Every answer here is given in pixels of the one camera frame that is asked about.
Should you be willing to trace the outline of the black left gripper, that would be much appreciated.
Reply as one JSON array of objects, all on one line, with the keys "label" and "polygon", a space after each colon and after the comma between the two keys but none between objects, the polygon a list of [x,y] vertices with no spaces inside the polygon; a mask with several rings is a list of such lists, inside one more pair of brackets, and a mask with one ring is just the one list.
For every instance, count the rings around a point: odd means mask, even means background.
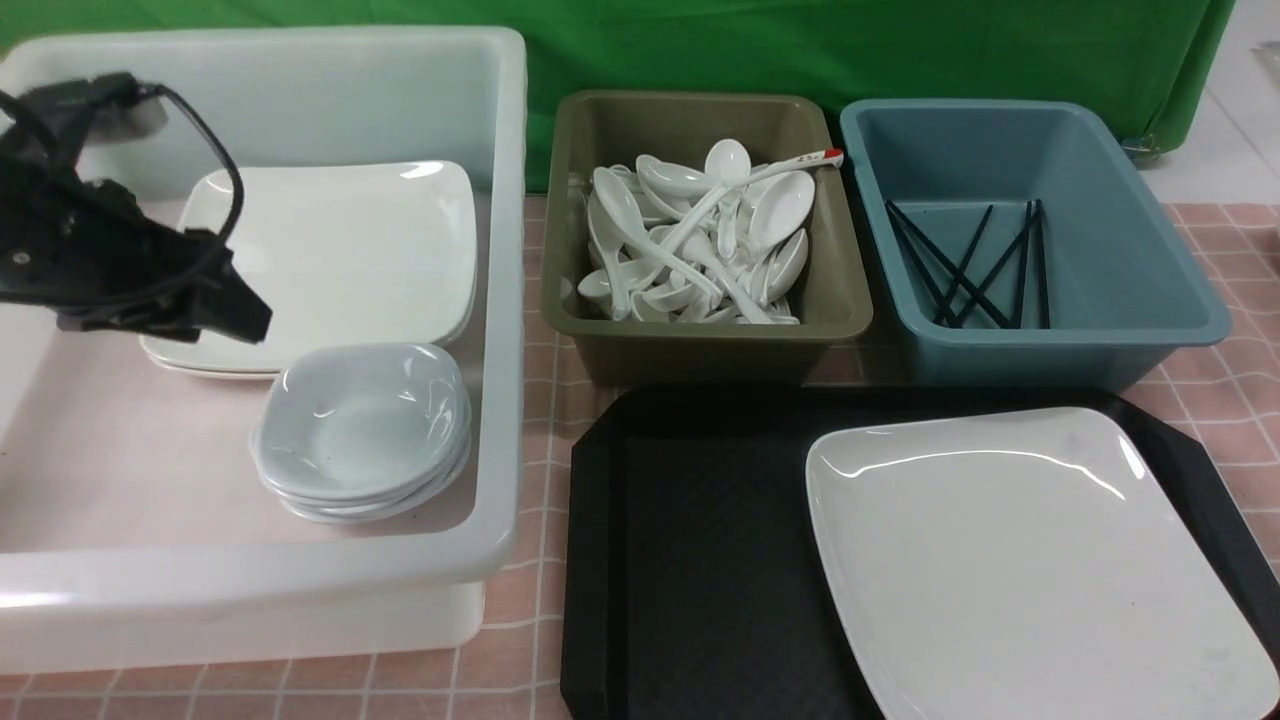
[{"label": "black left gripper", "polygon": [[54,310],[59,331],[259,345],[273,310],[225,261],[212,232],[154,222],[114,181],[3,154],[3,301]]}]

